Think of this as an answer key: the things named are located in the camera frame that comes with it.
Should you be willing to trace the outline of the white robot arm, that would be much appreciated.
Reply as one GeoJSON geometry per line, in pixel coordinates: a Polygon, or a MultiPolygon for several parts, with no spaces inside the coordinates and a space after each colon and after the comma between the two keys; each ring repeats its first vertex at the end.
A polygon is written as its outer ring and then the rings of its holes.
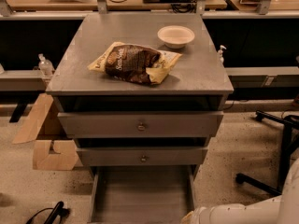
{"type": "Polygon", "coordinates": [[[179,224],[299,224],[299,159],[292,164],[281,195],[251,205],[199,207],[179,224]]]}

